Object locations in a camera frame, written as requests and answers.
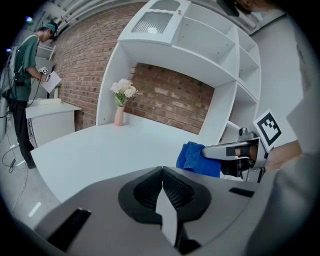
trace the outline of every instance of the brick wall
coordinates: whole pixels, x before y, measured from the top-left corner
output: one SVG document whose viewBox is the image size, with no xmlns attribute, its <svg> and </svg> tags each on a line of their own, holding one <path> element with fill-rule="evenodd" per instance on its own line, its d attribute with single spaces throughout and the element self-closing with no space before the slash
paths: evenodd
<svg viewBox="0 0 320 256">
<path fill-rule="evenodd" d="M 61 77 L 58 97 L 82 108 L 75 129 L 96 124 L 100 86 L 110 55 L 124 27 L 145 3 L 95 14 L 65 31 L 54 44 L 54 70 Z"/>
<path fill-rule="evenodd" d="M 169 69 L 138 63 L 130 79 L 139 91 L 125 111 L 198 134 L 214 89 Z"/>
<path fill-rule="evenodd" d="M 124 27 L 145 3 L 95 14 L 65 31 L 55 43 L 54 70 L 61 77 L 59 98 L 82 108 L 76 131 L 96 124 L 100 86 L 110 55 Z M 198 134 L 214 89 L 180 73 L 138 64 L 130 74 L 142 93 L 126 112 Z"/>
</svg>

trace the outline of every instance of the white tabletop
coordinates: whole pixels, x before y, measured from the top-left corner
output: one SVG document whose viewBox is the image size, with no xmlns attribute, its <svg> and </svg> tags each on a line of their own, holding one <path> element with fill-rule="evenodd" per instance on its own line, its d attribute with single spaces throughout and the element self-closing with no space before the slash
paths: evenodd
<svg viewBox="0 0 320 256">
<path fill-rule="evenodd" d="M 25 115 L 26 118 L 29 119 L 75 110 L 81 110 L 81 108 L 68 103 L 46 104 L 27 107 L 25 109 Z"/>
<path fill-rule="evenodd" d="M 196 134 L 134 115 L 129 124 L 93 126 L 44 144 L 31 153 L 54 195 L 64 202 L 86 186 L 156 166 L 176 166 Z"/>
</svg>

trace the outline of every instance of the blue cloth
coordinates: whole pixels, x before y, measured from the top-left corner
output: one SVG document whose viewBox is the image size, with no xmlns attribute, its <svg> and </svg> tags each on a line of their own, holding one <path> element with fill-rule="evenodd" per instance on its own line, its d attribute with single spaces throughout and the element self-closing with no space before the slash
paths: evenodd
<svg viewBox="0 0 320 256">
<path fill-rule="evenodd" d="M 201 155 L 204 145 L 189 141 L 183 144 L 176 160 L 176 167 L 196 174 L 220 177 L 221 163 L 219 160 L 208 159 Z"/>
</svg>

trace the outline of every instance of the pink vase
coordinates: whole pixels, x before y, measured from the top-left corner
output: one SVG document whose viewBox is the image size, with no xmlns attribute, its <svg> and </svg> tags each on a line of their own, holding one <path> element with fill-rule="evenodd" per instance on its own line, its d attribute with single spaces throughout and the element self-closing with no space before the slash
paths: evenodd
<svg viewBox="0 0 320 256">
<path fill-rule="evenodd" d="M 124 119 L 124 110 L 125 108 L 122 106 L 118 106 L 115 116 L 114 116 L 114 125 L 115 126 L 122 126 L 123 119 Z"/>
</svg>

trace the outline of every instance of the robotic arm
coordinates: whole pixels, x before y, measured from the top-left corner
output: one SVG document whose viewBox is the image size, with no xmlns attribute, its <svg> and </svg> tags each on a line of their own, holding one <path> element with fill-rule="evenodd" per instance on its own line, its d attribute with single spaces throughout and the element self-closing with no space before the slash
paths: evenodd
<svg viewBox="0 0 320 256">
<path fill-rule="evenodd" d="M 239 137 L 237 142 L 226 143 L 220 145 L 206 146 L 202 149 L 201 154 L 208 159 L 216 159 L 225 161 L 235 161 L 236 164 L 229 164 L 234 170 L 233 176 L 241 177 L 245 182 L 260 182 L 265 173 L 264 165 L 268 158 L 268 152 L 264 147 L 261 137 L 257 136 L 253 131 L 248 132 L 248 129 L 243 127 L 238 132 Z M 250 146 L 257 146 L 256 160 L 252 161 L 249 157 Z M 236 155 L 236 149 L 240 148 L 241 156 Z M 241 166 L 246 163 L 249 166 L 246 170 L 241 170 Z"/>
</svg>

